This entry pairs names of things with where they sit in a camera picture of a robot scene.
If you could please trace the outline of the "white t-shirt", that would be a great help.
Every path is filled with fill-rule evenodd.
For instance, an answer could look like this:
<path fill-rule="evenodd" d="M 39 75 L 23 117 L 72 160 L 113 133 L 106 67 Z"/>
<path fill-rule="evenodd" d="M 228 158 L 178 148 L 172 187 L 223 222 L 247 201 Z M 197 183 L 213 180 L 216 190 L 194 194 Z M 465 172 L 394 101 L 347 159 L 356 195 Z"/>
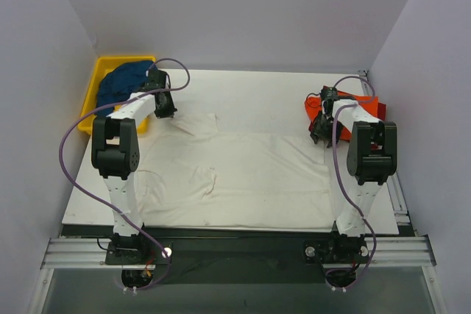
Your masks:
<path fill-rule="evenodd" d="M 158 121 L 139 139 L 136 173 L 147 226 L 328 231 L 324 151 L 305 138 L 223 132 L 213 114 Z"/>

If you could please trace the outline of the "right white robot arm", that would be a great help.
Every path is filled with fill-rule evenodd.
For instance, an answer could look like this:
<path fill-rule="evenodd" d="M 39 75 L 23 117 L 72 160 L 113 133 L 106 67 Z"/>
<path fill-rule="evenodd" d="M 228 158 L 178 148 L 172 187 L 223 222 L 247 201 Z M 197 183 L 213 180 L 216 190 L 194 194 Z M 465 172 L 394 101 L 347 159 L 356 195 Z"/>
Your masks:
<path fill-rule="evenodd" d="M 338 142 L 342 130 L 350 132 L 346 169 L 354 179 L 347 190 L 341 179 Z M 324 102 L 311 128 L 314 143 L 324 142 L 333 152 L 333 167 L 345 204 L 335 221 L 337 231 L 360 237 L 370 230 L 367 217 L 375 197 L 397 170 L 397 125 L 368 113 L 358 102 Z"/>

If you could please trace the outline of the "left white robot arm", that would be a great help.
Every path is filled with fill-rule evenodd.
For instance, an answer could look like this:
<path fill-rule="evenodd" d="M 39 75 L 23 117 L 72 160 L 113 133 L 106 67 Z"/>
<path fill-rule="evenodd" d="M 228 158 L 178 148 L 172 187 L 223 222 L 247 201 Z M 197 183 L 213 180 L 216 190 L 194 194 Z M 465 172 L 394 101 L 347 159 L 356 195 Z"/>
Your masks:
<path fill-rule="evenodd" d="M 110 250 L 122 253 L 131 263 L 142 263 L 149 254 L 149 241 L 137 230 L 144 225 L 138 211 L 134 173 L 140 162 L 138 126 L 148 115 L 171 118 L 177 111 L 169 92 L 170 77 L 158 68 L 150 69 L 146 81 L 119 105 L 93 121 L 91 162 L 103 178 L 113 208 L 113 236 Z"/>

